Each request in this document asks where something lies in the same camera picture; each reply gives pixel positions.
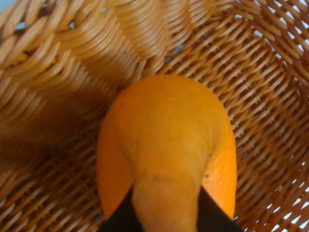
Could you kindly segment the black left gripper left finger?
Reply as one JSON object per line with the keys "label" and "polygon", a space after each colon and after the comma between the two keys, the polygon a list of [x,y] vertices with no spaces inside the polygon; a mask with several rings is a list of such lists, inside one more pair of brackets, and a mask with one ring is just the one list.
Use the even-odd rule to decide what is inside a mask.
{"label": "black left gripper left finger", "polygon": [[112,215],[98,228],[98,232],[143,232],[133,204],[133,187],[129,189]]}

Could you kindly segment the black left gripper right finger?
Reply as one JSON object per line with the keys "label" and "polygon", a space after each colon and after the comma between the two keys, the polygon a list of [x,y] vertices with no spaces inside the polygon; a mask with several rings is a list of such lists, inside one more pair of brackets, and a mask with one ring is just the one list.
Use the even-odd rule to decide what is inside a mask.
{"label": "black left gripper right finger", "polygon": [[204,188],[198,196],[198,232],[242,232],[243,229],[219,207]]}

